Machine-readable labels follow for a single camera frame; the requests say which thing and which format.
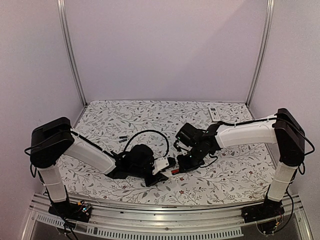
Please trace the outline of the long white remote control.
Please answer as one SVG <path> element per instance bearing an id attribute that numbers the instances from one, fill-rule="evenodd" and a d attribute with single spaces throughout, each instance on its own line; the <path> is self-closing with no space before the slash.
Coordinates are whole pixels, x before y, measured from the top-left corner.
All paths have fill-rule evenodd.
<path id="1" fill-rule="evenodd" d="M 176 176 L 176 175 L 178 175 L 178 174 L 180 173 L 180 171 L 179 171 L 178 174 L 172 174 L 171 171 L 172 171 L 172 170 L 167 169 L 166 171 L 162 171 L 161 173 L 162 173 L 164 176 L 166 176 L 167 178 L 174 177 L 174 176 Z"/>

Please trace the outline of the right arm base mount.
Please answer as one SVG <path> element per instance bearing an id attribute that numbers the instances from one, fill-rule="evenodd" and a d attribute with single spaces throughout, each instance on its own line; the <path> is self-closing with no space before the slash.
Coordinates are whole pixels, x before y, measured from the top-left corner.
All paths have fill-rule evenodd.
<path id="1" fill-rule="evenodd" d="M 263 203 L 243 207 L 241 209 L 241 217 L 245 223 L 251 223 L 269 218 L 275 218 L 283 215 L 285 210 L 282 205 L 282 201 L 273 201 L 267 197 Z"/>

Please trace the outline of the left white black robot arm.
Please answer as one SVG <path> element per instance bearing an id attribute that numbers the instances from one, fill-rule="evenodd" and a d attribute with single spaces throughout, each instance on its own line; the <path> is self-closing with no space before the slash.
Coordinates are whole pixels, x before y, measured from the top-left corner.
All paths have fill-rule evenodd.
<path id="1" fill-rule="evenodd" d="M 137 144 L 131 150 L 120 153 L 107 151 L 86 137 L 75 132 L 67 117 L 60 117 L 35 128 L 31 133 L 31 145 L 24 150 L 30 163 L 42 177 L 55 209 L 63 216 L 74 213 L 74 205 L 68 201 L 57 161 L 63 155 L 77 159 L 111 179 L 141 178 L 146 187 L 168 180 L 162 170 L 169 166 L 167 157 L 154 157 L 150 147 Z"/>

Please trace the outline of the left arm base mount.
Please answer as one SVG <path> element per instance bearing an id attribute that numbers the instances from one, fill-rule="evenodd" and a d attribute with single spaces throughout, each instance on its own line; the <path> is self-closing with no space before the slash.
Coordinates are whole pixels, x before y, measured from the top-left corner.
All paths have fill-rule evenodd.
<path id="1" fill-rule="evenodd" d="M 69 195 L 65 190 L 66 198 L 64 200 L 54 202 L 49 193 L 50 207 L 48 212 L 52 215 L 58 216 L 63 220 L 74 220 L 88 223 L 91 218 L 92 205 L 84 200 L 73 203 L 69 200 Z"/>

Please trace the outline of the red battery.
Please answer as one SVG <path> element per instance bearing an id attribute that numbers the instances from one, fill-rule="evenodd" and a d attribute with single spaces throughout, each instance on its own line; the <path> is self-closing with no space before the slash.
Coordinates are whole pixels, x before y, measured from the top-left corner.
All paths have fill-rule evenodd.
<path id="1" fill-rule="evenodd" d="M 172 173 L 172 174 L 178 174 L 178 173 L 179 173 L 179 170 L 178 170 L 178 169 L 174 169 L 174 170 L 171 171 L 171 173 Z"/>

